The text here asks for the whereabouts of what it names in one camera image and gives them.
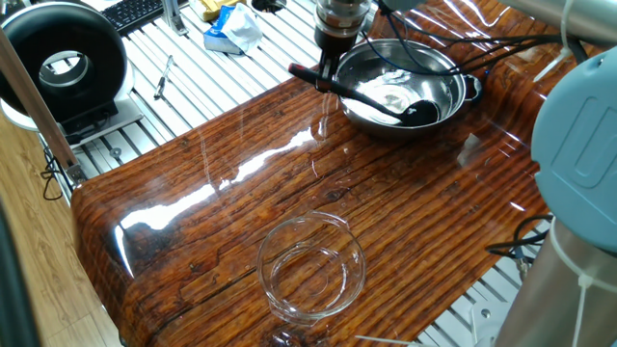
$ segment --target wooden post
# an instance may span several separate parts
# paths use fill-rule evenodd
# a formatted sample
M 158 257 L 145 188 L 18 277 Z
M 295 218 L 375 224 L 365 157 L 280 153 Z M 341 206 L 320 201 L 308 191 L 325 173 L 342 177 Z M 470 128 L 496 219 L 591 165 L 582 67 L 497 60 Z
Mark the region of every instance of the wooden post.
M 51 152 L 58 159 L 60 165 L 75 181 L 83 180 L 84 176 L 79 167 L 75 154 L 70 149 L 67 139 L 58 128 L 45 101 L 40 96 L 37 86 L 30 78 L 26 68 L 19 60 L 9 38 L 0 29 L 0 71 L 13 88 L 19 101 L 32 117 L 39 132 L 45 139 Z

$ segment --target spoon handle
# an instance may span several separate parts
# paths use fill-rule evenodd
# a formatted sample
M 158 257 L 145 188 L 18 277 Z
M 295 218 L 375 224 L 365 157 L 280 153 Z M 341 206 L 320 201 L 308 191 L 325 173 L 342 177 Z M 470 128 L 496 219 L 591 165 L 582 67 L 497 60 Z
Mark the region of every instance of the spoon handle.
M 357 100 L 361 103 L 364 103 L 368 106 L 371 106 L 378 111 L 385 113 L 386 115 L 393 116 L 397 119 L 400 119 L 401 115 L 392 112 L 386 106 L 380 104 L 379 102 L 373 100 L 372 98 L 364 95 L 363 93 L 354 91 L 350 88 L 347 88 L 336 81 L 329 81 L 324 79 L 319 75 L 319 73 L 311 70 L 310 68 L 303 67 L 298 64 L 289 65 L 289 73 L 300 78 L 301 80 L 316 86 L 317 81 L 320 82 L 320 88 L 324 91 L 335 93 L 336 95 L 348 97 L 354 100 Z

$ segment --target glass bowl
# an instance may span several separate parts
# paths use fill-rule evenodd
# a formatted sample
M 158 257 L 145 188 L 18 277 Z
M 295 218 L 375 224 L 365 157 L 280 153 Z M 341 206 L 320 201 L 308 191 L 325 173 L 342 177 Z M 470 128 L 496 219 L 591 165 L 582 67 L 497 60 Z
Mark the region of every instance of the glass bowl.
M 344 220 L 310 211 L 270 231 L 259 248 L 257 273 L 272 313 L 310 326 L 358 297 L 365 262 Z

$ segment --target keyboard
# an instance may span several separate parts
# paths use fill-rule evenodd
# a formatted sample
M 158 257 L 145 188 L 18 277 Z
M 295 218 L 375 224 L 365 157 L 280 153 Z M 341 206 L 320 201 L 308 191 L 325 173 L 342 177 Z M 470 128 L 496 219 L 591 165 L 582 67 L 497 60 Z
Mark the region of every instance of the keyboard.
M 187 0 L 178 0 L 182 5 Z M 122 0 L 101 12 L 120 35 L 126 35 L 163 14 L 161 0 Z

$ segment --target black spoon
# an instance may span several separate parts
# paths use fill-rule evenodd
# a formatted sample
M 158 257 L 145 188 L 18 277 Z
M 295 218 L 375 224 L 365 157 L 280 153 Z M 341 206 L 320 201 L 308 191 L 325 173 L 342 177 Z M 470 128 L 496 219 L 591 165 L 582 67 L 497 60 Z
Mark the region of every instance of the black spoon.
M 358 100 L 359 102 L 371 106 L 388 116 L 392 116 L 400 120 L 403 123 L 403 126 L 422 126 L 432 124 L 440 118 L 440 108 L 431 100 L 416 101 L 402 113 L 396 113 L 363 93 L 349 89 L 336 81 L 329 81 L 322 78 L 317 72 L 309 68 L 297 64 L 291 64 L 289 66 L 289 72 L 301 80 L 312 84 L 313 86 L 315 86 L 317 81 L 319 81 L 319 87 L 322 91 L 331 92 L 339 96 Z

